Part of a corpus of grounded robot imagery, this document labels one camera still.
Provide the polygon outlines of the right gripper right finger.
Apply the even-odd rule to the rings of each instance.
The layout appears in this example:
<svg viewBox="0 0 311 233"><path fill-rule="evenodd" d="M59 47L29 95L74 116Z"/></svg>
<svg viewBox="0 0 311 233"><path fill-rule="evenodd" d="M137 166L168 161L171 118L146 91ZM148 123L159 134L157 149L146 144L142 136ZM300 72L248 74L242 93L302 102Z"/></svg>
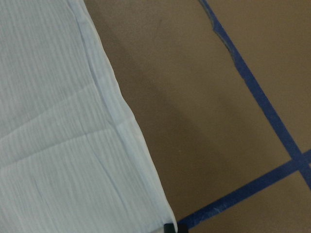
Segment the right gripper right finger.
<svg viewBox="0 0 311 233"><path fill-rule="evenodd" d="M188 227L186 224L178 224L177 233L188 233Z"/></svg>

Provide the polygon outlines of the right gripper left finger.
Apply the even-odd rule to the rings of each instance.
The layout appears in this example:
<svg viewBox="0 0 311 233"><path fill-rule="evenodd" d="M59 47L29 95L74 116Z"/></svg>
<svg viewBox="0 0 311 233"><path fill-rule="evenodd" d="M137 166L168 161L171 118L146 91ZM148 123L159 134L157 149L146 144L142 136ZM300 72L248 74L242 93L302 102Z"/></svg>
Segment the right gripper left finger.
<svg viewBox="0 0 311 233"><path fill-rule="evenodd" d="M164 233L174 233L174 224L167 223L163 226Z"/></svg>

